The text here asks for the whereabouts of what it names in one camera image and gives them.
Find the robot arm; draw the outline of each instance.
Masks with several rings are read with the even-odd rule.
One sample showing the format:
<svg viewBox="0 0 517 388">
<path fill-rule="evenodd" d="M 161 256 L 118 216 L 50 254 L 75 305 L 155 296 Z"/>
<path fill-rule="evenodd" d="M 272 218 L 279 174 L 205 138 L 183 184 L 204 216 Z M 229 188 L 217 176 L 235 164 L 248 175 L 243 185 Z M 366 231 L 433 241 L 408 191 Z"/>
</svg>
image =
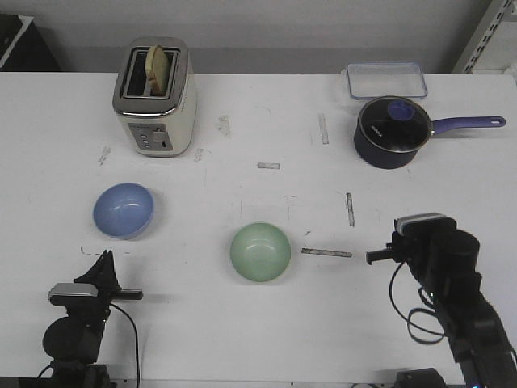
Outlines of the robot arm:
<svg viewBox="0 0 517 388">
<path fill-rule="evenodd" d="M 438 213 L 395 221 L 386 249 L 367 253 L 407 263 L 435 307 L 455 362 L 469 388 L 517 386 L 514 350 L 494 308 L 480 292 L 479 242 Z"/>
<path fill-rule="evenodd" d="M 53 358 L 53 375 L 46 386 L 107 388 L 105 365 L 94 365 L 99 355 L 104 326 L 114 299 L 142 299 L 141 290 L 122 289 L 116 279 L 113 254 L 104 251 L 93 267 L 73 283 L 58 283 L 48 293 L 67 316 L 55 321 L 44 334 L 43 348 Z"/>
</svg>

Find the toaster control knob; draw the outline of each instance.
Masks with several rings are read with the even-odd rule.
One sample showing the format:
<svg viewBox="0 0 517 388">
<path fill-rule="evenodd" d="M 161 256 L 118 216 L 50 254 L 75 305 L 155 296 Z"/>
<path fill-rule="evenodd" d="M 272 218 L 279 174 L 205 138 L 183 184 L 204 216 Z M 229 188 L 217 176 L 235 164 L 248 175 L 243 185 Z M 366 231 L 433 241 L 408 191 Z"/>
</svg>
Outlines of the toaster control knob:
<svg viewBox="0 0 517 388">
<path fill-rule="evenodd" d="M 165 140 L 165 132 L 160 131 L 160 130 L 153 131 L 153 141 L 155 141 L 157 143 L 161 143 L 164 140 Z"/>
</svg>

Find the cooking pot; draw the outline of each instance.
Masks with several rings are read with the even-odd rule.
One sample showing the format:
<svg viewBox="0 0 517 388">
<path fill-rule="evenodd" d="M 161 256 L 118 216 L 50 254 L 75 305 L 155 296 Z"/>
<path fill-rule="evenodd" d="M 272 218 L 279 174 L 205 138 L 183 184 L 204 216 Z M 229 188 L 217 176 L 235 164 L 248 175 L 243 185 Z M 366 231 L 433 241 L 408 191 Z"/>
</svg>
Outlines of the cooking pot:
<svg viewBox="0 0 517 388">
<path fill-rule="evenodd" d="M 355 149 L 366 162 L 380 168 L 409 163 L 429 138 L 457 128 L 502 127 L 501 116 L 450 117 L 431 121 L 410 99 L 385 96 L 366 103 L 357 119 Z"/>
</svg>

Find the purple saucepan handle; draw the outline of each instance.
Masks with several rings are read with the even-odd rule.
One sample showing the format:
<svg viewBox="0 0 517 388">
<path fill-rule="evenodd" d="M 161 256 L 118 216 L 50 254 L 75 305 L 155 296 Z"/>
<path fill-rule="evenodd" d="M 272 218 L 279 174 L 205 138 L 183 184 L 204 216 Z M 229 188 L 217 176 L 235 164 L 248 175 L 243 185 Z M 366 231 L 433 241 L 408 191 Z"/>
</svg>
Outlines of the purple saucepan handle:
<svg viewBox="0 0 517 388">
<path fill-rule="evenodd" d="M 501 116 L 475 116 L 475 117 L 450 117 L 448 119 L 434 120 L 433 134 L 447 132 L 456 128 L 490 128 L 503 127 L 506 120 Z"/>
</svg>

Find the plastic container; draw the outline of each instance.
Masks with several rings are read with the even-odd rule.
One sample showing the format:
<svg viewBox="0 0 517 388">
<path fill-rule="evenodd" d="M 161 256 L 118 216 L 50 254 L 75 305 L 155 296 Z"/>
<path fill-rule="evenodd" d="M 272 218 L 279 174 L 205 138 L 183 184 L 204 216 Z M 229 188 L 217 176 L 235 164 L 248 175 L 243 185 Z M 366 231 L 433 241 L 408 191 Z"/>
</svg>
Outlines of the plastic container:
<svg viewBox="0 0 517 388">
<path fill-rule="evenodd" d="M 422 99 L 427 96 L 422 67 L 416 62 L 351 63 L 341 75 L 343 87 L 353 99 L 385 95 Z"/>
</svg>

